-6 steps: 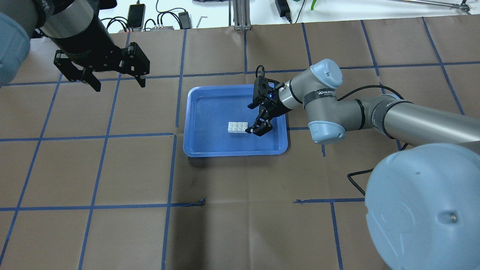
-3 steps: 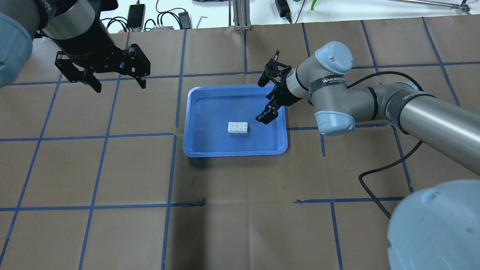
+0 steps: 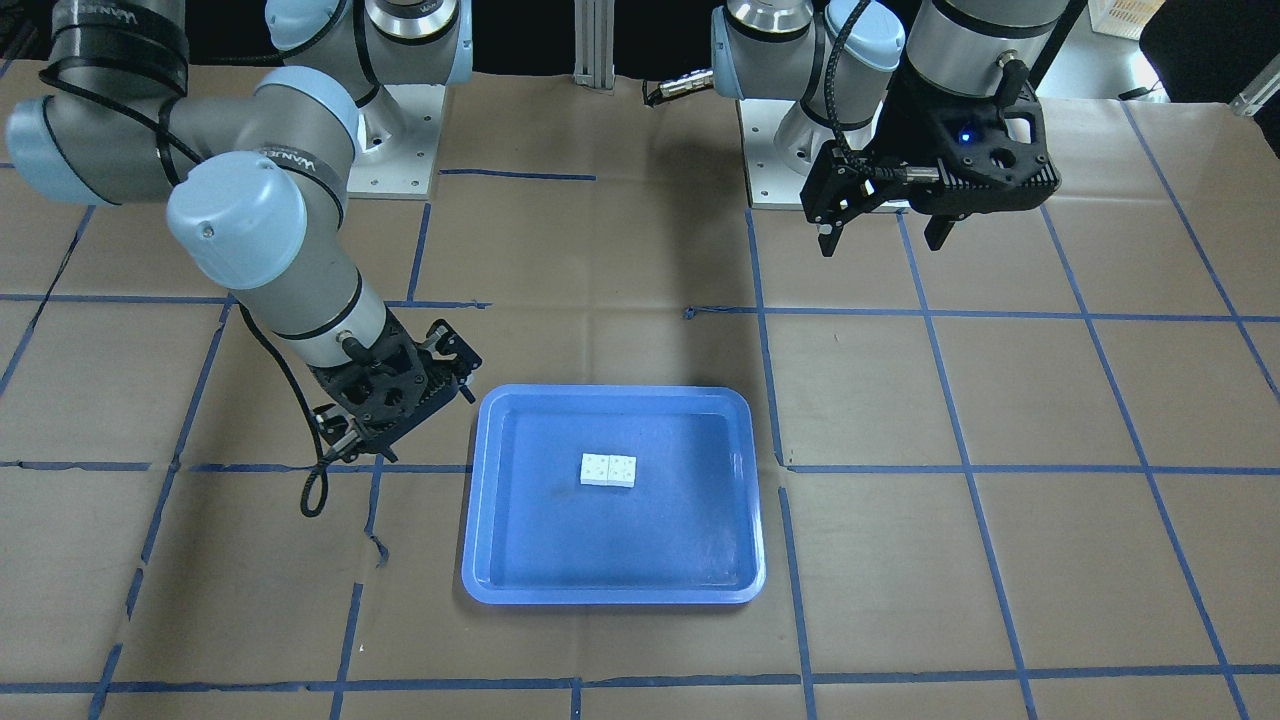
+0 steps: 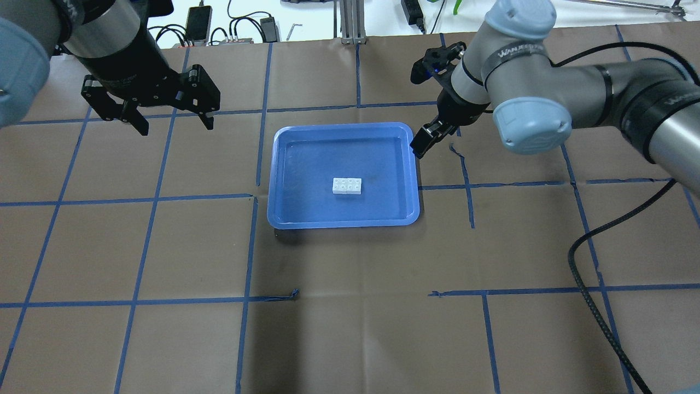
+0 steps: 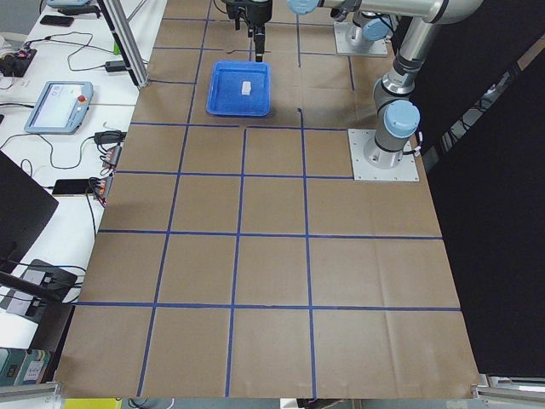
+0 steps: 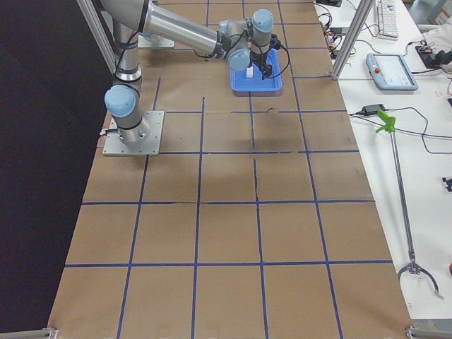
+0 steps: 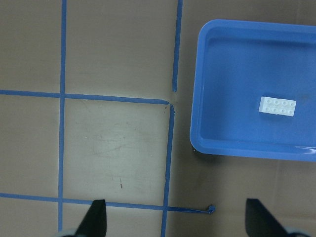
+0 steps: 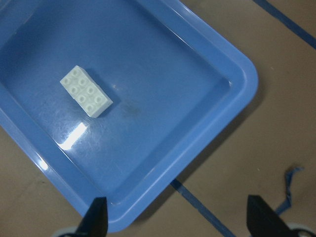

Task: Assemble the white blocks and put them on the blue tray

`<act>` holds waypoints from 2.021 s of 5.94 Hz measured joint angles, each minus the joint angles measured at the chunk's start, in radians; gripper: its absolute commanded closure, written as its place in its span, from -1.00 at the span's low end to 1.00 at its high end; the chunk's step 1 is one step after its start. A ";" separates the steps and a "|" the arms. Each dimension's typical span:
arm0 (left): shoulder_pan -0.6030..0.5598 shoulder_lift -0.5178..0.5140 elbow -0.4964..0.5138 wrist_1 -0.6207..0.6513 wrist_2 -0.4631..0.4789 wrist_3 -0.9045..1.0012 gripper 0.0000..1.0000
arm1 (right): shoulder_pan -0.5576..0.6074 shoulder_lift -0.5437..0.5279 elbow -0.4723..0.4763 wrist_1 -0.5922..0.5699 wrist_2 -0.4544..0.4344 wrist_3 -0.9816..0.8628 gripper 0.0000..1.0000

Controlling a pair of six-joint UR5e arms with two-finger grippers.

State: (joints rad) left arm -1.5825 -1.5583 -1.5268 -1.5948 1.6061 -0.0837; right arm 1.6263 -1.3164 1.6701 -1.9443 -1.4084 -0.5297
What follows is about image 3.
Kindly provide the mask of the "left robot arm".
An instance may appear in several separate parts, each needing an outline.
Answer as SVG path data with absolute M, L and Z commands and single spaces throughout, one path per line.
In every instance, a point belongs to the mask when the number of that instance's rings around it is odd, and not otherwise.
M 717 94 L 797 104 L 804 217 L 824 256 L 860 215 L 904 201 L 943 246 L 974 214 L 1029 211 L 1060 187 L 1030 68 L 1064 1 L 723 1 L 712 13 Z

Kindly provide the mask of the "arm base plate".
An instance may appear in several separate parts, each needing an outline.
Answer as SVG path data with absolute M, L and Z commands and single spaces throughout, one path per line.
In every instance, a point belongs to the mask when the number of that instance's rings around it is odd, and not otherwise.
M 352 199 L 429 199 L 445 99 L 443 85 L 390 85 L 360 108 L 364 150 L 349 172 L 347 192 Z
M 799 211 L 814 156 L 832 133 L 796 101 L 745 99 L 737 106 L 750 206 Z

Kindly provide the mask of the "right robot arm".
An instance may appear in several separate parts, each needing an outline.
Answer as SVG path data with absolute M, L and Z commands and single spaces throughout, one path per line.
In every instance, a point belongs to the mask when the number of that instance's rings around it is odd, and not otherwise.
M 337 236 L 369 106 L 393 85 L 454 85 L 474 67 L 467 1 L 270 1 L 282 65 L 248 97 L 191 97 L 182 1 L 59 1 L 41 81 L 5 145 L 41 195 L 165 202 L 214 283 L 292 348 L 332 397 L 308 414 L 324 462 L 393 445 L 457 396 L 477 355 L 444 322 L 410 337 Z

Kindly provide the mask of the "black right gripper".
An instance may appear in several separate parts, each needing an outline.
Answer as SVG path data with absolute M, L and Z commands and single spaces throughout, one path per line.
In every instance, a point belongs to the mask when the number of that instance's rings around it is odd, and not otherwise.
M 476 404 L 468 383 L 483 359 L 445 320 L 435 320 L 422 341 L 388 320 L 372 345 L 344 333 L 339 350 L 342 364 L 311 369 L 335 401 L 312 409 L 320 465 L 353 462 L 361 454 L 394 462 L 393 443 L 453 397 Z

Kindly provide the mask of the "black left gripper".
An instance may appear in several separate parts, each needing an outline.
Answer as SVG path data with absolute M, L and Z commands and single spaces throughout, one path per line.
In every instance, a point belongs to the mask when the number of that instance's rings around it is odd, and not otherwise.
M 800 199 L 823 258 L 835 255 L 844 225 L 890 201 L 929 215 L 924 241 L 937 252 L 961 219 L 1032 210 L 1059 190 L 1028 65 L 989 68 L 992 95 L 964 97 L 905 67 L 864 149 L 841 149 L 835 138 L 820 146 Z

